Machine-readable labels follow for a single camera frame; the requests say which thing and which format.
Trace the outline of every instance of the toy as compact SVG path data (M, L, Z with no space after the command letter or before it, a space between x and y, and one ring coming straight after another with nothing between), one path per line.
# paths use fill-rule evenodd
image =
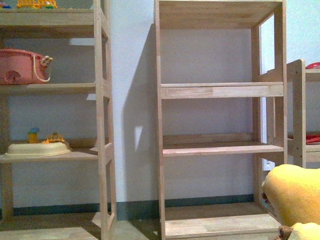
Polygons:
M9 6L8 4L6 4L4 1L0 1L0 8L3 8L3 9L12 9L12 7Z
M263 198L272 205L276 218L284 225L276 239L320 239L320 169L290 164L277 166L266 176L262 191Z
M281 226L279 232L274 240L319 240L320 225L296 223L292 227Z
M52 135L48 135L46 137L46 140L43 141L43 144L49 144L49 143L56 143L56 142L65 142L64 136L63 135L58 135L57 132L54 132Z
M57 3L55 0L18 0L16 8L33 8L33 9L56 9Z
M69 143L62 135L54 132L47 137L46 141L39 143L38 132L38 127L31 128L28 132L28 143L11 144L4 156L15 159L40 158L66 154L71 151Z
M28 143L29 144L37 144L38 143L38 127L33 127L28 132Z
M35 52L0 49L0 85L43 84L51 78L52 57ZM49 78L46 69L49 66Z
M311 63L305 69L320 69L320 62Z

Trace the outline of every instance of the rope handle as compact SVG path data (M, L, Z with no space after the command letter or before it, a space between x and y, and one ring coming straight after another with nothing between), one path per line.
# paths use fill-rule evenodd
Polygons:
M48 66L49 65L49 78L47 80L44 80L44 79L41 79L38 74L37 74L37 71L36 71L36 55L33 55L33 72L36 76L36 78L43 82L43 83L46 83L46 82L49 82L50 78L51 78L51 62L52 62L53 58L52 57L49 57L49 56L45 56L44 58L41 59L40 61L40 64L44 67Z

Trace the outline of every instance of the dark baseboard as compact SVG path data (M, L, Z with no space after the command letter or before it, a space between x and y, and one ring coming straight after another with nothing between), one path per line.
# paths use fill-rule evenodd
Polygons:
M197 197L183 199L167 199L166 207L185 207L213 204L234 204L253 202L253 194L231 195L231 196L213 196ZM74 214L74 213L94 213L99 212L99 203L75 204L75 205L53 205L53 206L30 206L17 207L14 209L14 215L47 215L47 214ZM158 200L149 201L128 201L117 202L118 220L138 220L138 219L157 219L159 218Z

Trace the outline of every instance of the cream plastic tray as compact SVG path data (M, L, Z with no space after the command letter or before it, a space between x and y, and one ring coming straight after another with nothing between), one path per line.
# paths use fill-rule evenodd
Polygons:
M11 144L4 156L7 158L40 158L66 154L69 152L70 148L67 142L23 143Z

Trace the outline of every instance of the red object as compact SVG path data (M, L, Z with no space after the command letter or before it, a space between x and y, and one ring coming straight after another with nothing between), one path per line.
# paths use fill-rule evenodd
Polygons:
M319 143L320 142L320 135L312 135L312 134L307 134L306 135L306 141L307 144L312 144L312 143Z
M311 63L305 69L320 69L320 62Z
M41 65L43 58L31 51L0 49L0 85L43 84L37 77L46 78L47 67Z

